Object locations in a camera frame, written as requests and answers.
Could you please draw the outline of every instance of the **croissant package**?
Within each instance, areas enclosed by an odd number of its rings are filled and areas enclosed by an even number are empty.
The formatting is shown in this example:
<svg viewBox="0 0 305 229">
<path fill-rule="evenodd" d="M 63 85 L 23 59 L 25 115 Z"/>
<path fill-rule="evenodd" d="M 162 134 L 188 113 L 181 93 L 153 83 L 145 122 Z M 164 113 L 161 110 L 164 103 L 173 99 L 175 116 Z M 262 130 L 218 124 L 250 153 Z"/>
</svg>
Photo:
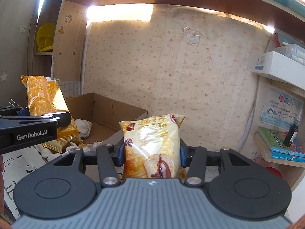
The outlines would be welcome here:
<svg viewBox="0 0 305 229">
<path fill-rule="evenodd" d="M 123 178 L 180 177 L 179 127 L 184 117 L 168 114 L 121 121 L 126 158 Z"/>
</svg>

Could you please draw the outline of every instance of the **red object on shelf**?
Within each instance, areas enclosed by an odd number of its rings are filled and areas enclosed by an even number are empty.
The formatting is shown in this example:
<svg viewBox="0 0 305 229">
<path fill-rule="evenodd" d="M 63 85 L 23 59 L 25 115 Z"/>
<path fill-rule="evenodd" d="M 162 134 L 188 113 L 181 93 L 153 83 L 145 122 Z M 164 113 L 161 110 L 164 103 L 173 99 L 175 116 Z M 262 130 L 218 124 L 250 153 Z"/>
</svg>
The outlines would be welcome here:
<svg viewBox="0 0 305 229">
<path fill-rule="evenodd" d="M 271 171 L 273 174 L 276 174 L 278 177 L 283 178 L 282 174 L 273 167 L 266 167 L 267 170 Z"/>
</svg>

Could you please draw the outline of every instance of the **snack package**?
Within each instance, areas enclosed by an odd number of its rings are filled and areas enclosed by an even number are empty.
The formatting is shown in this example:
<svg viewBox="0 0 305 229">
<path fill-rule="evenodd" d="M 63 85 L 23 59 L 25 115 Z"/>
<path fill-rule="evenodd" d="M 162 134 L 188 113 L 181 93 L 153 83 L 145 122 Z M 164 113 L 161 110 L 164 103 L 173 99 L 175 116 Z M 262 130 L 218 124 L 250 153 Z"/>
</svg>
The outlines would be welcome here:
<svg viewBox="0 0 305 229">
<path fill-rule="evenodd" d="M 27 89 L 27 101 L 31 116 L 69 111 L 59 88 L 59 80 L 43 76 L 21 76 Z M 71 119 L 68 126 L 57 128 L 57 140 L 43 143 L 44 147 L 62 153 L 69 141 L 79 135 L 76 124 Z"/>
<path fill-rule="evenodd" d="M 184 117 L 168 114 L 141 121 L 121 121 L 126 158 L 123 178 L 180 177 L 178 130 Z"/>
</svg>

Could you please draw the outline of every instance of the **dark glass bottle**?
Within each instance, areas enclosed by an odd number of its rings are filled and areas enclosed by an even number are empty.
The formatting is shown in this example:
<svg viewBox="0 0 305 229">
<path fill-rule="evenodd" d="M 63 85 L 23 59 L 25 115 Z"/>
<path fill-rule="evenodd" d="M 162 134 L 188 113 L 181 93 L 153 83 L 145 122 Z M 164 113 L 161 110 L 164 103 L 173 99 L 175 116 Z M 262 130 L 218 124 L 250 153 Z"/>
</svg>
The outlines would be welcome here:
<svg viewBox="0 0 305 229">
<path fill-rule="evenodd" d="M 286 138 L 284 139 L 284 145 L 287 147 L 290 147 L 295 136 L 296 133 L 299 130 L 299 124 L 300 124 L 300 120 L 298 120 L 297 118 L 294 119 L 293 124 L 290 126 L 290 129 L 286 135 Z"/>
</svg>

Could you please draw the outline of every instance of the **clear plastic container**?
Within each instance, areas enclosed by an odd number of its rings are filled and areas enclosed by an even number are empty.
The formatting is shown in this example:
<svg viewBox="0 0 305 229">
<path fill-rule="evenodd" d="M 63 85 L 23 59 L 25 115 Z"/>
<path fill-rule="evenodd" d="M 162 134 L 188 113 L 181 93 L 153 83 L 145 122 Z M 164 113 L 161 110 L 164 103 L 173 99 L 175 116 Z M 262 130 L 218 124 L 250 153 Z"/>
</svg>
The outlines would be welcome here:
<svg viewBox="0 0 305 229">
<path fill-rule="evenodd" d="M 305 49 L 301 46 L 290 44 L 275 48 L 274 51 L 305 66 Z"/>
</svg>

